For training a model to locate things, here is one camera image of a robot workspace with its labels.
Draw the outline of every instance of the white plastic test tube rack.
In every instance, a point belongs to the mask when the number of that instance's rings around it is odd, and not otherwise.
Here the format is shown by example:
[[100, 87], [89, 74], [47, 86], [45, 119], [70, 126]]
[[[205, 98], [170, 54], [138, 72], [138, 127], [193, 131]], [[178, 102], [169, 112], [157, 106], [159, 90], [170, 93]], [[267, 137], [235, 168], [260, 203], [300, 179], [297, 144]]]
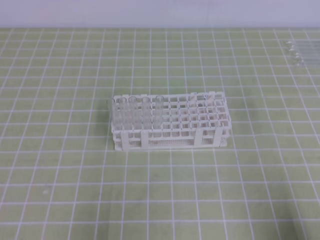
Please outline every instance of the white plastic test tube rack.
[[223, 92], [121, 95], [110, 102], [116, 151], [225, 147], [232, 128]]

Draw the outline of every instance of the test tube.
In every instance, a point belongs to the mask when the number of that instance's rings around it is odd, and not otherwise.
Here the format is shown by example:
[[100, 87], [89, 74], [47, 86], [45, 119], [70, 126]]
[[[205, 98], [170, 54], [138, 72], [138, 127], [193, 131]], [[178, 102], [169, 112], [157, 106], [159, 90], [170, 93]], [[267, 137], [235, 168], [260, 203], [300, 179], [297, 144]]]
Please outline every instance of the test tube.
[[153, 112], [153, 128], [161, 129], [163, 108], [164, 108], [165, 98], [163, 96], [155, 97], [155, 110]]
[[135, 96], [129, 97], [129, 107], [131, 112], [131, 119], [133, 123], [133, 129], [141, 129], [141, 119], [138, 109], [138, 100]]
[[108, 111], [109, 111], [109, 118], [112, 120], [112, 125], [115, 130], [121, 130], [121, 125], [119, 124], [119, 112], [118, 112], [118, 104], [116, 101], [111, 97], [107, 100], [108, 104]]
[[121, 97], [117, 99], [119, 110], [120, 110], [120, 118], [119, 123], [123, 126], [123, 129], [130, 130], [130, 117], [128, 116], [128, 104], [127, 99], [125, 97]]
[[150, 98], [144, 96], [141, 99], [141, 110], [142, 110], [142, 124], [143, 129], [151, 129], [151, 108]]

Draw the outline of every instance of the test tube rim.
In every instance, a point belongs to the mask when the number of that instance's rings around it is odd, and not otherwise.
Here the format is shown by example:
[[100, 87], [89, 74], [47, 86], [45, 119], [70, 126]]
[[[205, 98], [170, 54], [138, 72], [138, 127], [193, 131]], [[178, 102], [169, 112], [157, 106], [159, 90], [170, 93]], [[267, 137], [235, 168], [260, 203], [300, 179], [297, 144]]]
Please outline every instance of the test tube rim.
[[129, 103], [134, 104], [134, 103], [137, 103], [137, 102], [138, 102], [137, 97], [135, 97], [135, 96], [131, 96], [131, 97], [129, 97]]
[[162, 95], [158, 95], [155, 97], [155, 101], [158, 103], [163, 103], [165, 101], [165, 97]]
[[148, 103], [150, 103], [150, 98], [148, 96], [144, 96], [143, 98], [141, 98], [141, 102], [144, 104], [148, 104]]
[[118, 98], [118, 99], [116, 100], [116, 102], [117, 102], [118, 104], [125, 104], [125, 103], [127, 102], [127, 99], [126, 99], [125, 97], [120, 97], [120, 98]]

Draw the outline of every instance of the green cutting mat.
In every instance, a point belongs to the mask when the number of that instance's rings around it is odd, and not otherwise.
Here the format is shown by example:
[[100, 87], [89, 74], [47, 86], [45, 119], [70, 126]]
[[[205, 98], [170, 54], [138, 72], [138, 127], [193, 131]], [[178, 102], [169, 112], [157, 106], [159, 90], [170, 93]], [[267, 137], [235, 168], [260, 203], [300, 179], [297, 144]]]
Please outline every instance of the green cutting mat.
[[[0, 29], [0, 240], [318, 240], [320, 29]], [[114, 152], [106, 99], [224, 91], [227, 148]]]

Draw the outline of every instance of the white grid line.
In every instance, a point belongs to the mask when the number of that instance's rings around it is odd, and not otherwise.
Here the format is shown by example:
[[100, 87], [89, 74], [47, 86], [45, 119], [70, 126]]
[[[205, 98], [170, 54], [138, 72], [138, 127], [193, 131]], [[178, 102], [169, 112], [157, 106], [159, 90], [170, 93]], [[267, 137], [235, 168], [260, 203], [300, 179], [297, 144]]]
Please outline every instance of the white grid line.
[[[232, 46], [232, 42], [230, 40], [230, 34], [228, 33], [228, 37], [229, 37], [229, 42]], [[244, 90], [242, 88], [242, 84], [241, 84], [241, 77], [240, 77], [240, 73], [239, 73], [239, 70], [238, 70], [238, 67], [236, 66], [236, 72], [238, 74], [238, 77], [239, 77], [239, 81], [240, 81], [240, 88], [241, 88], [241, 91], [242, 91], [242, 95], [244, 96], [245, 93], [244, 93]], [[234, 135], [233, 135], [233, 130], [231, 129], [231, 138], [232, 138], [232, 142], [233, 142], [233, 147], [234, 147], [234, 152], [235, 152], [235, 157], [237, 159], [237, 162], [239, 161], [238, 159], [238, 153], [237, 153], [237, 148], [236, 148], [236, 141], [235, 141], [235, 138], [234, 138]], [[242, 177], [242, 173], [241, 173], [241, 169], [240, 169], [240, 166], [238, 165], [238, 171], [239, 171], [239, 175], [240, 175], [240, 182], [241, 182], [241, 186], [242, 186], [242, 192], [243, 192], [243, 197], [244, 197], [244, 200], [245, 200], [245, 208], [246, 208], [246, 212], [248, 214], [248, 219], [249, 219], [249, 224], [250, 224], [250, 231], [251, 231], [251, 235], [252, 235], [252, 239], [255, 240], [256, 237], [255, 237], [255, 233], [254, 233], [254, 229], [253, 229], [253, 226], [252, 226], [252, 219], [251, 219], [251, 216], [250, 216], [250, 211], [249, 211], [249, 206], [248, 206], [248, 202], [247, 202], [247, 194], [246, 194], [246, 191], [245, 191], [245, 186], [244, 186], [244, 182], [243, 182], [243, 177]]]
[[[23, 40], [25, 39], [27, 33], [28, 33], [28, 31], [26, 30], [25, 33], [24, 33], [24, 35], [23, 35], [23, 39], [22, 39], [19, 47], [22, 46]], [[9, 69], [7, 75], [6, 75], [6, 78], [5, 78], [5, 80], [4, 80], [3, 85], [6, 84], [6, 82], [7, 82], [7, 80], [8, 80], [8, 75], [9, 75], [9, 73], [10, 73], [11, 70], [12, 70], [12, 66], [10, 67], [10, 69]], [[4, 129], [3, 129], [3, 132], [2, 132], [1, 138], [0, 138], [0, 145], [1, 145], [2, 141], [3, 141], [3, 139], [4, 139], [4, 138], [3, 138], [3, 137], [4, 137], [4, 133], [5, 133], [8, 125], [9, 125], [9, 120], [10, 120], [10, 118], [11, 118], [13, 112], [14, 112], [14, 107], [15, 107], [15, 105], [16, 105], [16, 103], [17, 103], [17, 100], [18, 100], [17, 98], [14, 100], [13, 107], [12, 107], [10, 113], [9, 113], [7, 122], [6, 122], [5, 126], [4, 126]], [[21, 139], [20, 142], [19, 142], [18, 150], [20, 150], [21, 145], [22, 145], [22, 142], [23, 142], [23, 141], [22, 141], [22, 139]], [[16, 161], [17, 161], [17, 160], [13, 161], [13, 164], [12, 164], [11, 169], [10, 169], [9, 176], [8, 176], [8, 178], [7, 178], [7, 181], [6, 181], [6, 185], [5, 185], [4, 190], [3, 190], [3, 195], [2, 195], [2, 198], [1, 198], [1, 202], [0, 202], [0, 210], [1, 210], [1, 208], [2, 208], [2, 202], [3, 202], [3, 200], [5, 199], [5, 195], [6, 195], [6, 193], [7, 193], [8, 184], [10, 183], [11, 176], [12, 176], [12, 174], [13, 174], [13, 172], [14, 172], [14, 167], [15, 167]]]
[[[244, 35], [244, 39], [245, 39], [246, 44], [248, 44], [248, 41], [246, 39], [246, 35], [245, 35], [244, 32], [243, 32], [243, 35]], [[256, 68], [255, 68], [254, 65], [253, 65], [253, 68], [254, 68], [254, 73], [257, 75], [257, 71], [256, 71]], [[263, 99], [263, 103], [264, 103], [265, 107], [267, 108], [267, 104], [266, 104], [266, 101], [264, 99]], [[249, 118], [250, 129], [254, 133], [255, 131], [254, 131], [254, 128], [253, 128], [251, 120], [250, 120], [249, 111], [247, 111], [247, 114], [248, 114], [248, 118]], [[259, 149], [255, 136], [253, 137], [253, 140], [254, 140], [254, 144], [255, 144], [256, 149]], [[276, 214], [275, 214], [274, 206], [273, 206], [272, 201], [271, 201], [271, 195], [270, 195], [270, 191], [269, 191], [268, 184], [267, 184], [267, 178], [266, 178], [265, 171], [264, 171], [264, 168], [263, 168], [263, 165], [262, 165], [261, 155], [260, 155], [260, 152], [258, 150], [257, 150], [257, 154], [258, 154], [258, 158], [259, 158], [259, 163], [260, 163], [260, 168], [261, 168], [263, 180], [264, 180], [264, 183], [265, 183], [266, 192], [267, 192], [268, 198], [270, 200], [270, 207], [271, 207], [271, 211], [272, 211], [272, 216], [273, 216], [273, 219], [276, 220], [277, 217], [276, 217]], [[277, 222], [275, 222], [275, 227], [276, 227], [277, 235], [278, 235], [279, 239], [281, 240], [281, 234], [280, 234], [279, 225], [278, 225]]]
[[[72, 43], [72, 39], [73, 39], [73, 33], [71, 34], [69, 46], [70, 46], [71, 43]], [[67, 55], [68, 55], [68, 51], [66, 51], [66, 54], [65, 54], [64, 64], [65, 64], [66, 61], [67, 61]], [[50, 118], [51, 118], [51, 116], [52, 116], [52, 113], [53, 113], [53, 112], [52, 112], [52, 109], [54, 108], [55, 100], [57, 99], [58, 90], [59, 90], [59, 87], [60, 87], [61, 82], [62, 82], [62, 72], [61, 72], [61, 74], [60, 74], [58, 86], [57, 86], [57, 89], [56, 89], [55, 94], [54, 94], [54, 100], [53, 100], [52, 105], [51, 105], [51, 111], [50, 111], [50, 113], [49, 113], [48, 121], [50, 120]], [[64, 135], [64, 139], [63, 139], [63, 143], [62, 143], [62, 149], [63, 149], [63, 147], [64, 147], [64, 145], [65, 145], [65, 142], [66, 142], [66, 139], [67, 139], [67, 138], [66, 138], [66, 135], [67, 135], [69, 126], [70, 126], [69, 124], [66, 126], [65, 135]], [[48, 205], [48, 208], [47, 208], [46, 213], [45, 213], [44, 225], [43, 225], [42, 233], [41, 233], [41, 240], [43, 240], [44, 237], [45, 237], [46, 227], [47, 227], [47, 224], [48, 224], [48, 218], [49, 218], [49, 214], [50, 214], [51, 203], [53, 202], [55, 187], [56, 187], [56, 183], [57, 183], [57, 180], [58, 180], [59, 167], [60, 167], [60, 164], [61, 164], [61, 161], [62, 161], [62, 156], [63, 156], [63, 150], [59, 151], [59, 161], [58, 161], [58, 164], [57, 164], [57, 167], [56, 167], [56, 172], [55, 172], [54, 181], [53, 181], [53, 185], [52, 185], [52, 189], [51, 189], [51, 194], [50, 194], [49, 205]]]
[[[38, 39], [38, 41], [37, 41], [37, 43], [36, 43], [37, 45], [39, 44], [39, 40], [40, 40], [42, 34], [43, 34], [43, 31], [40, 33], [39, 39]], [[28, 71], [28, 70], [30, 69], [30, 67], [31, 67], [31, 62], [32, 62], [31, 60], [33, 59], [33, 57], [34, 57], [34, 55], [35, 55], [36, 48], [37, 48], [37, 47], [34, 48], [32, 57], [31, 57], [31, 59], [30, 59], [30, 61], [29, 61], [29, 65], [28, 65], [27, 71]], [[37, 99], [37, 97], [38, 97], [39, 91], [40, 91], [40, 85], [39, 85], [39, 87], [38, 87], [38, 89], [37, 89], [37, 91], [36, 91], [35, 98], [34, 98], [34, 100], [33, 100], [32, 107], [31, 107], [31, 111], [30, 111], [30, 114], [29, 114], [29, 116], [28, 116], [28, 120], [27, 120], [27, 123], [26, 123], [26, 125], [25, 125], [24, 131], [23, 131], [23, 134], [22, 134], [22, 137], [21, 137], [21, 140], [20, 140], [20, 145], [19, 145], [18, 151], [17, 151], [17, 153], [16, 153], [16, 155], [15, 155], [15, 160], [14, 160], [14, 162], [17, 161], [16, 159], [18, 158], [19, 151], [20, 151], [21, 146], [22, 146], [22, 142], [25, 140], [25, 135], [26, 135], [27, 128], [28, 128], [28, 123], [30, 122], [31, 115], [32, 115], [31, 113], [32, 113], [32, 111], [33, 111], [33, 109], [34, 109], [34, 107], [35, 107], [35, 105], [36, 105], [36, 99]], [[33, 172], [32, 172], [32, 177], [31, 177], [30, 183], [32, 183], [32, 182], [34, 181], [34, 178], [35, 178], [35, 175], [36, 175], [36, 169], [37, 169], [38, 162], [39, 162], [39, 156], [40, 156], [40, 152], [38, 153], [37, 159], [36, 159], [36, 161], [35, 161], [35, 165], [34, 165], [34, 169], [33, 169]], [[28, 198], [29, 198], [29, 196], [30, 196], [30, 191], [31, 191], [31, 185], [29, 185], [29, 187], [28, 187], [27, 194], [26, 194], [26, 197], [25, 197], [25, 203], [27, 203], [27, 200], [28, 200]], [[22, 222], [23, 219], [24, 219], [26, 207], [27, 207], [27, 205], [24, 204], [24, 205], [23, 205], [23, 209], [22, 209], [22, 213], [21, 213], [21, 216], [20, 216], [20, 222]], [[19, 225], [18, 228], [17, 228], [17, 230], [16, 230], [16, 235], [15, 235], [15, 239], [16, 239], [16, 240], [18, 239], [19, 232], [20, 232], [20, 228], [21, 228], [21, 225]]]
[[[81, 59], [81, 66], [83, 65], [83, 63], [84, 63], [84, 61], [85, 61], [85, 52], [86, 52], [87, 44], [88, 44], [88, 42], [89, 42], [89, 35], [90, 35], [90, 32], [87, 33], [87, 38], [86, 38], [86, 41], [85, 41], [85, 46], [84, 46], [83, 55], [82, 55], [82, 59]], [[78, 91], [77, 87], [78, 87], [78, 85], [79, 85], [79, 76], [81, 75], [82, 70], [83, 70], [83, 68], [80, 68], [79, 75], [78, 75], [78, 78], [77, 78], [77, 80], [76, 80], [76, 87], [75, 87], [75, 91], [74, 91], [74, 96], [73, 96], [73, 98], [75, 98], [76, 95], [77, 95], [77, 91]], [[72, 105], [71, 105], [71, 109], [74, 108], [74, 105], [75, 105], [75, 100], [73, 99]], [[68, 123], [71, 121], [71, 116], [72, 116], [72, 114], [69, 115], [69, 121], [68, 121]], [[88, 122], [91, 121], [91, 118], [92, 118], [92, 111], [90, 112], [90, 116], [89, 116]], [[86, 136], [88, 136], [88, 134], [89, 134], [89, 129], [90, 129], [90, 126], [87, 125]], [[82, 166], [83, 166], [83, 164], [84, 164], [85, 149], [86, 149], [86, 147], [87, 147], [87, 142], [88, 142], [88, 138], [86, 137], [86, 138], [84, 139], [84, 146], [83, 146], [83, 151], [82, 151], [82, 156], [81, 156], [81, 164], [80, 164], [79, 173], [78, 173], [78, 180], [77, 180], [77, 185], [76, 185], [76, 189], [75, 189], [74, 201], [76, 201], [77, 198], [78, 198], [79, 182], [80, 182], [80, 179], [81, 179]], [[76, 203], [74, 202], [74, 203], [73, 203], [73, 207], [72, 207], [72, 213], [71, 213], [71, 222], [70, 222], [70, 226], [69, 226], [68, 239], [70, 239], [70, 237], [71, 237], [72, 222], [74, 221], [75, 211], [76, 211]]]
[[[214, 37], [213, 32], [212, 32], [212, 38], [213, 38], [213, 44], [216, 45], [215, 37]], [[218, 68], [219, 68], [219, 73], [220, 73], [221, 86], [222, 86], [222, 89], [224, 90], [224, 82], [223, 82], [223, 79], [222, 79], [222, 77], [221, 77], [221, 70], [220, 70], [220, 65], [219, 65], [218, 56], [216, 56], [216, 60], [217, 60], [217, 63], [218, 63]], [[212, 151], [213, 151], [213, 156], [214, 156], [215, 164], [217, 164], [216, 150], [213, 149]], [[220, 205], [221, 205], [222, 218], [223, 218], [223, 226], [224, 226], [224, 234], [225, 234], [226, 240], [228, 240], [228, 239], [229, 239], [229, 236], [228, 236], [228, 229], [227, 229], [226, 214], [225, 214], [225, 210], [224, 210], [224, 204], [223, 204], [223, 201], [222, 201], [221, 182], [220, 182], [220, 180], [219, 180], [219, 172], [218, 172], [218, 168], [217, 168], [217, 167], [215, 168], [215, 172], [216, 172], [216, 179], [217, 179], [217, 182], [218, 182], [218, 189], [219, 189], [219, 196], [220, 196]]]
[[[102, 37], [102, 42], [104, 41], [106, 36], [106, 30], [103, 31], [103, 37]], [[95, 83], [94, 83], [94, 91], [97, 89], [97, 82], [98, 82], [98, 76], [99, 76], [99, 68], [101, 66], [101, 52], [103, 49], [103, 43], [101, 43], [101, 49], [100, 49], [100, 56], [99, 56], [99, 64], [98, 64], [98, 71], [96, 72], [96, 79], [95, 79]], [[94, 106], [94, 102], [95, 100], [92, 99], [92, 107], [91, 110], [93, 110], [93, 106]], [[109, 135], [110, 132], [110, 127], [108, 127], [108, 131], [107, 131], [107, 136]], [[105, 168], [104, 166], [106, 165], [106, 159], [107, 159], [107, 147], [108, 147], [108, 141], [109, 141], [109, 137], [106, 138], [106, 145], [105, 145], [105, 152], [103, 155], [103, 164], [102, 164], [102, 171], [101, 171], [101, 183], [100, 183], [100, 194], [99, 194], [99, 204], [97, 207], [97, 211], [96, 211], [96, 224], [95, 224], [95, 230], [94, 230], [94, 238], [93, 240], [97, 240], [97, 233], [98, 233], [98, 222], [99, 222], [99, 216], [100, 216], [100, 206], [101, 206], [101, 202], [102, 202], [102, 191], [103, 191], [103, 182], [104, 182], [104, 175], [105, 175]]]

